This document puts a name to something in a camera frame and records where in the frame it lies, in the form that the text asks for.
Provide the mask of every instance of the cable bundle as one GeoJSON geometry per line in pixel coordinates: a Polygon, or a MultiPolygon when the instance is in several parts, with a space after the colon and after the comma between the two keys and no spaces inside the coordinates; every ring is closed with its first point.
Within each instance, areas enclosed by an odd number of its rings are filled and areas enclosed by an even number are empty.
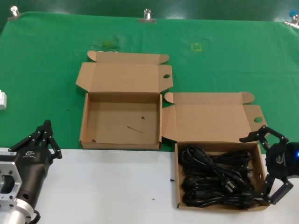
{"type": "Polygon", "coordinates": [[[246,150],[208,155],[199,146],[184,147],[179,155],[179,164],[187,176],[182,183],[184,203],[201,208],[225,204],[239,209],[257,204],[249,179],[251,159],[246,150]]]}

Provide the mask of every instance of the debris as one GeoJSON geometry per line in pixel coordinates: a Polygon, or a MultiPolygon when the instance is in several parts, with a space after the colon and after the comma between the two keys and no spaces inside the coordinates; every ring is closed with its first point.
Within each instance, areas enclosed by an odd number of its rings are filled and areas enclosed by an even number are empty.
{"type": "Polygon", "coordinates": [[[131,129],[133,129],[133,130],[135,130],[135,131],[138,131],[138,132],[140,132],[140,133],[143,133],[142,131],[139,131],[139,130],[137,130],[137,129],[135,129],[135,128],[132,128],[132,127],[129,127],[129,126],[127,126],[128,128],[131,128],[131,129]]]}

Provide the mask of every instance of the green table cloth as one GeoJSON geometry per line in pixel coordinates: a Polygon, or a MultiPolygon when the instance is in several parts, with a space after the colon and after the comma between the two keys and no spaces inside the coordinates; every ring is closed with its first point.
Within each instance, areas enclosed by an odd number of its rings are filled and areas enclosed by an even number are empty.
{"type": "MultiPolygon", "coordinates": [[[[85,91],[75,85],[90,49],[170,56],[180,92],[255,95],[270,127],[299,141],[299,30],[280,22],[166,20],[25,13],[0,37],[0,147],[45,119],[61,148],[78,143],[85,91]]],[[[268,138],[270,143],[275,138],[268,138]]],[[[173,150],[163,144],[162,150],[173,150]]]]}

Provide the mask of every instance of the box flap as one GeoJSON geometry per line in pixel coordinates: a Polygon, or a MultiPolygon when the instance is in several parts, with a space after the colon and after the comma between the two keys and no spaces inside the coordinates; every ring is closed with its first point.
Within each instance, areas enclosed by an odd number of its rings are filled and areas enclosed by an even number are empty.
{"type": "Polygon", "coordinates": [[[76,84],[89,92],[161,92],[172,87],[168,55],[89,51],[76,84]]]}
{"type": "Polygon", "coordinates": [[[239,142],[266,124],[259,106],[244,105],[254,100],[247,92],[166,93],[165,99],[175,105],[163,109],[162,136],[174,141],[239,142]]]}
{"type": "Polygon", "coordinates": [[[102,63],[133,63],[133,64],[162,64],[169,59],[168,55],[138,54],[138,53],[114,53],[114,52],[87,52],[90,59],[102,63]]]}

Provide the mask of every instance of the open cardboard box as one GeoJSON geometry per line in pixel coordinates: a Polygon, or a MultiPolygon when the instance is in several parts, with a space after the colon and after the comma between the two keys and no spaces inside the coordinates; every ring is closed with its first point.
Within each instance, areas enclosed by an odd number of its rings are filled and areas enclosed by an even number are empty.
{"type": "MultiPolygon", "coordinates": [[[[253,169],[250,178],[256,190],[264,185],[265,172],[262,155],[256,142],[240,143],[239,139],[248,136],[249,132],[265,125],[261,108],[247,105],[253,102],[254,96],[248,92],[239,93],[166,93],[165,100],[175,105],[163,109],[162,136],[176,141],[176,196],[179,209],[192,210],[236,210],[225,205],[214,205],[207,208],[188,207],[182,201],[184,194],[181,184],[185,178],[183,168],[178,163],[178,155],[183,146],[198,144],[208,154],[247,149],[253,159],[249,163],[253,169]]],[[[268,203],[261,203],[249,210],[264,210],[268,203]]]]}
{"type": "Polygon", "coordinates": [[[83,148],[159,149],[162,95],[172,87],[168,55],[89,51],[76,84],[87,90],[83,148]]]}

